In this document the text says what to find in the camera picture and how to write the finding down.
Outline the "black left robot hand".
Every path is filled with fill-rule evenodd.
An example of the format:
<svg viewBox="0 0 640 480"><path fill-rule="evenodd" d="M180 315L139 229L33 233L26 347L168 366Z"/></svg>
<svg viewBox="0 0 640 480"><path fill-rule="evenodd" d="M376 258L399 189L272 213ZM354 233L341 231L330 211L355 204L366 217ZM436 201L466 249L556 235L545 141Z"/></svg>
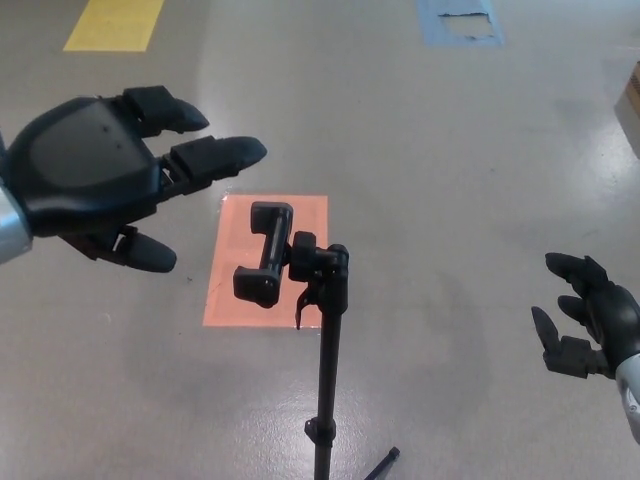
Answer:
<svg viewBox="0 0 640 480"><path fill-rule="evenodd" d="M248 136L206 136L156 156L145 141L164 131L208 127L206 117L164 86L113 97L82 96L35 118L1 148L1 261L58 237L92 260L168 273L175 252L135 222L160 203L237 176L267 154Z"/></svg>

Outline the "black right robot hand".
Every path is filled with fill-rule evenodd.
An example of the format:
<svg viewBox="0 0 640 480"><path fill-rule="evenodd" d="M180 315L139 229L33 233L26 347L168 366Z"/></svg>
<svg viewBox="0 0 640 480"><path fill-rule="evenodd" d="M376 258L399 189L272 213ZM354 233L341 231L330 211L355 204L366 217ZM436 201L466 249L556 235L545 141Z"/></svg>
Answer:
<svg viewBox="0 0 640 480"><path fill-rule="evenodd" d="M639 353L639 304L589 256L550 252L545 262L549 271L575 292L557 299L560 310L583 326L600 346L595 350L586 339L560 336L549 315L533 306L532 318L546 368L578 378L602 375L614 379L618 367Z"/></svg>

